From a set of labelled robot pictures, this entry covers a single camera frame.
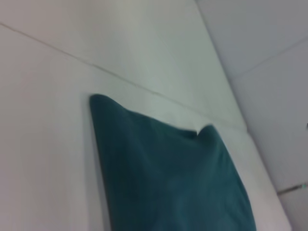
teal pillow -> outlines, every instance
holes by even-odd
[[[113,231],[255,231],[250,202],[213,126],[171,127],[93,95]]]

ceiling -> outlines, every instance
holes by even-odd
[[[308,180],[308,1],[198,0],[277,191]],[[306,230],[308,190],[280,197]]]

teal cloth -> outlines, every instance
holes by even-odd
[[[181,130],[93,95],[113,231],[255,231],[250,202],[213,126]]]

fabric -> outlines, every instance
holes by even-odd
[[[213,126],[181,130],[93,95],[113,231],[255,231],[250,202]]]

white ceiling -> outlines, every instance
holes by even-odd
[[[199,0],[276,190],[308,180],[308,1]],[[281,197],[307,230],[308,190]]]
[[[231,78],[308,35],[307,0],[199,0],[198,4]]]

